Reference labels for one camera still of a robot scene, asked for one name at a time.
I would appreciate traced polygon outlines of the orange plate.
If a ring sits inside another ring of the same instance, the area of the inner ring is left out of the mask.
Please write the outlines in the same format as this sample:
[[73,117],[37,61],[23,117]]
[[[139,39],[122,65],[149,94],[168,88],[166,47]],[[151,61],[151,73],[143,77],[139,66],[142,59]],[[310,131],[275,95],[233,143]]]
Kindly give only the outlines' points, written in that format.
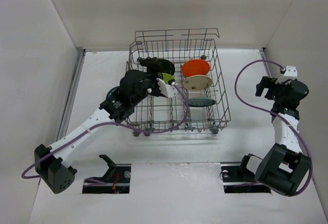
[[207,75],[210,71],[210,64],[202,59],[192,59],[184,63],[181,67],[181,73],[184,77],[194,75]]

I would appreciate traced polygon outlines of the black plate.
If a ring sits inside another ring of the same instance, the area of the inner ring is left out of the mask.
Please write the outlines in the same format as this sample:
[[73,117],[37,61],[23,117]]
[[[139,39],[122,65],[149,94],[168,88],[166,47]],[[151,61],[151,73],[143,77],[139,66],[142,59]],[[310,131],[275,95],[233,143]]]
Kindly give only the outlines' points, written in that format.
[[155,60],[155,69],[157,72],[174,75],[175,66],[167,59],[157,58]]

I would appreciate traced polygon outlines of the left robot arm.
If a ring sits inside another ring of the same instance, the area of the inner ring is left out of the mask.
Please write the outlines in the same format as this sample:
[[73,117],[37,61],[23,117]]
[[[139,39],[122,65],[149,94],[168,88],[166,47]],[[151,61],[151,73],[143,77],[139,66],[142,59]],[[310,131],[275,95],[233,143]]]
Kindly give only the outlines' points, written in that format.
[[[68,188],[75,180],[77,170],[72,167],[79,154],[91,143],[91,137],[102,126],[118,126],[141,134],[161,134],[177,130],[189,119],[190,103],[174,78],[164,79],[162,59],[146,58],[141,61],[147,71],[129,70],[120,80],[119,86],[111,89],[99,108],[78,128],[62,139],[46,147],[38,146],[34,151],[35,168],[38,176],[54,194]],[[184,117],[177,125],[166,130],[140,130],[124,124],[135,107],[149,95],[173,98],[180,94],[183,100]]]

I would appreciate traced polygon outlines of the lime green plate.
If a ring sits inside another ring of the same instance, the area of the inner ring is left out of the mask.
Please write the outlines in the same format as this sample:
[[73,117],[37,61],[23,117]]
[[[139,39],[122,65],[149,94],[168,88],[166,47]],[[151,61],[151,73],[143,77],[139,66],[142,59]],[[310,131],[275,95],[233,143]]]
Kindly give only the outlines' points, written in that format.
[[174,82],[175,78],[173,75],[168,73],[159,73],[159,77],[165,82],[165,84],[170,84],[170,82]]

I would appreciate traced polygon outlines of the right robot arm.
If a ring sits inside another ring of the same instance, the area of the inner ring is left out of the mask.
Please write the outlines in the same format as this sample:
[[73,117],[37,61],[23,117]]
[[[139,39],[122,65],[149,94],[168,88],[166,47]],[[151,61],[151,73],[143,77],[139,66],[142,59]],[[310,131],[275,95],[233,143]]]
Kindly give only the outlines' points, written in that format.
[[274,102],[269,113],[275,131],[275,143],[259,164],[255,181],[284,195],[294,196],[305,175],[312,167],[312,160],[304,155],[299,146],[297,107],[309,89],[297,79],[287,79],[281,84],[278,79],[264,76],[256,85],[256,96],[264,96]]

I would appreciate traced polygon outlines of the cream plate with markings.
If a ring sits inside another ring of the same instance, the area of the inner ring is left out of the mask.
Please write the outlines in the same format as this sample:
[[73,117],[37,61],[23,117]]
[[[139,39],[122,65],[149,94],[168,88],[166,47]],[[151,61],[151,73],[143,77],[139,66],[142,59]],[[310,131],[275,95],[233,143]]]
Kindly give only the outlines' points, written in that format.
[[193,75],[182,81],[182,86],[189,91],[202,91],[212,84],[212,79],[206,75]]

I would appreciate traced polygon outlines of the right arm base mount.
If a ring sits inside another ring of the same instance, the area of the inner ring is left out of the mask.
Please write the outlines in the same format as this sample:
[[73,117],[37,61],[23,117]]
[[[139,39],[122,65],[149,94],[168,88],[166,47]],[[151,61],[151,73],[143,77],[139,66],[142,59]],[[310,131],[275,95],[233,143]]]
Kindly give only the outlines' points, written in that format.
[[255,174],[240,165],[223,165],[219,175],[226,194],[271,193],[271,189],[255,182]]

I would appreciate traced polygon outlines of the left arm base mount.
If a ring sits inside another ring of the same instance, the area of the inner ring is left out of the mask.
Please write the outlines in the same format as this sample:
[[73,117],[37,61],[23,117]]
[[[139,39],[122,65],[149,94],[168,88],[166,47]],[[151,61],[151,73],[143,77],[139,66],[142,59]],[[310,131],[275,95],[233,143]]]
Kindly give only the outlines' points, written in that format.
[[107,171],[102,177],[89,177],[84,180],[83,194],[129,194],[131,164],[116,164],[105,154],[99,156],[107,164]]

